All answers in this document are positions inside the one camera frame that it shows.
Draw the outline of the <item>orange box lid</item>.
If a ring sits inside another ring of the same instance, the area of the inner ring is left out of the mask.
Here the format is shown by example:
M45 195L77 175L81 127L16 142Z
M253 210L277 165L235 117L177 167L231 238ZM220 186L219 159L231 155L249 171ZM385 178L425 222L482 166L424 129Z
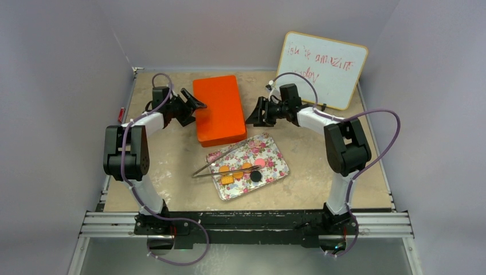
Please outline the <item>orange box lid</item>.
M193 81L193 95L207 105L195 111L197 139L202 147L215 147L247 138L244 112L234 75Z

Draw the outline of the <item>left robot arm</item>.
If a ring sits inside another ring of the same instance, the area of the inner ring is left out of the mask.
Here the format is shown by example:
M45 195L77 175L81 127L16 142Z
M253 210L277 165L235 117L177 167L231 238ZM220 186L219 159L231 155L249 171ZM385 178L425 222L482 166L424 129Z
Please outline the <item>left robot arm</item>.
M127 186L138 204L140 216L151 216L149 228L156 234L164 234L169 231L173 218L169 217L167 205L148 175L148 137L165 129L173 119L183 127L195 122L194 112L207 105L185 88L181 89L181 95L176 95L170 87L154 87L149 106L150 111L130 122L105 129L103 169Z

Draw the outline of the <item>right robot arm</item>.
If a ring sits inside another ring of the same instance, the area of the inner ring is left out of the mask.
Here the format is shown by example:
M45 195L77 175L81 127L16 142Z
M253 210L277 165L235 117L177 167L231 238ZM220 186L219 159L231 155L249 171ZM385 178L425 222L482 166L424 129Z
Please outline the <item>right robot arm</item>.
M275 101L259 97L245 122L255 127L273 127L278 119L286 119L324 136L327 162L335 174L323 206L322 226L325 231L336 233L351 219L352 184L372 157L361 122L318 114L313 106L303 104L296 84L282 85L279 92L280 99Z

